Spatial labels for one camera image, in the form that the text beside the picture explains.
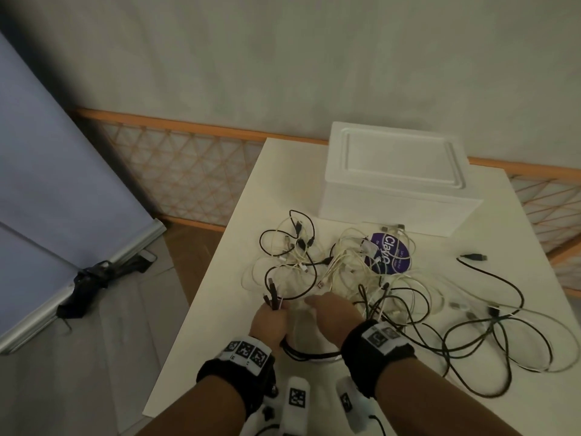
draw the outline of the wrist band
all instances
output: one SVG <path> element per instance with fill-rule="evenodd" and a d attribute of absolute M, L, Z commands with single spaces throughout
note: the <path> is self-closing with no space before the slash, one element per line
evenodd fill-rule
<path fill-rule="evenodd" d="M 216 358 L 200 368 L 196 382 L 208 375 L 222 378 L 233 386 L 246 409 L 246 418 L 258 410 L 274 379 L 274 357 L 271 349 L 260 340 L 241 337 L 231 341 Z"/>
<path fill-rule="evenodd" d="M 390 363 L 415 358 L 414 348 L 388 322 L 367 320 L 353 329 L 341 346 L 341 355 L 359 391 L 375 397 L 375 385 Z"/>

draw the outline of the left hand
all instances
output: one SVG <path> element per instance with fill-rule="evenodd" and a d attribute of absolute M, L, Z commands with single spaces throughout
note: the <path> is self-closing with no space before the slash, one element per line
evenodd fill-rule
<path fill-rule="evenodd" d="M 272 350 L 277 358 L 281 353 L 281 341 L 288 330 L 288 302 L 283 301 L 280 309 L 272 310 L 264 304 L 256 311 L 249 335 L 259 339 Z"/>

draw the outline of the styrofoam box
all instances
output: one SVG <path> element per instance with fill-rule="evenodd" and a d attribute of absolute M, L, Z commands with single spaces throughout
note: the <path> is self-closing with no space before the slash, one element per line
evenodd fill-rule
<path fill-rule="evenodd" d="M 481 203 L 457 139 L 333 123 L 320 218 L 449 236 Z"/>

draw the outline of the white table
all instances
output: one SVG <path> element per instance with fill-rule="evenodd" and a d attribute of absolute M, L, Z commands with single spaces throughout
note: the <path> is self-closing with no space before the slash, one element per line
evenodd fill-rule
<path fill-rule="evenodd" d="M 325 247 L 331 246 L 349 227 L 314 216 L 326 155 L 326 146 L 278 139 L 266 141 L 145 406 L 145 415 L 161 413 L 195 384 L 204 361 L 214 357 L 232 337 L 248 332 L 262 300 L 242 289 L 240 278 L 259 256 L 258 236 L 262 231 L 275 228 L 287 217 L 289 209 L 313 216 L 317 238 Z M 487 298 L 517 303 L 510 288 L 454 260 L 462 253 L 486 254 L 489 261 L 477 264 L 519 286 L 525 294 L 526 307 L 558 317 L 581 337 L 570 306 L 504 171 L 472 166 L 471 172 L 484 203 L 452 237 L 411 234 L 417 244 L 414 267 L 439 270 Z M 368 234 L 378 232 L 378 228 L 369 224 L 364 227 Z M 545 322 L 539 325 L 543 331 L 550 327 Z M 558 337 L 551 338 L 558 346 Z M 567 357 L 571 355 L 568 343 Z M 557 348 L 557 356 L 565 356 L 566 350 Z M 435 357 L 424 351 L 418 356 L 438 370 Z M 492 347 L 488 353 L 483 351 L 482 356 L 470 358 L 458 367 L 469 382 L 482 389 L 493 391 L 503 380 L 500 358 Z M 310 434 L 352 435 L 335 393 L 335 380 L 345 373 L 342 362 L 314 365 L 296 363 L 286 356 L 277 362 L 279 382 L 284 383 L 289 374 L 294 374 L 311 383 Z M 478 398 L 525 436 L 579 434 L 580 399 L 581 365 L 558 374 L 529 373 L 515 366 L 512 387 L 503 397 Z M 372 425 L 367 434 L 376 435 L 379 430 Z"/>

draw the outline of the right hand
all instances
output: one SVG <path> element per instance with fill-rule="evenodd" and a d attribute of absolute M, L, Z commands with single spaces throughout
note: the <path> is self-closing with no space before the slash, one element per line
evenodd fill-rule
<path fill-rule="evenodd" d="M 350 301 L 332 292 L 310 295 L 304 302 L 315 309 L 317 326 L 323 336 L 339 349 L 349 332 L 364 321 Z"/>

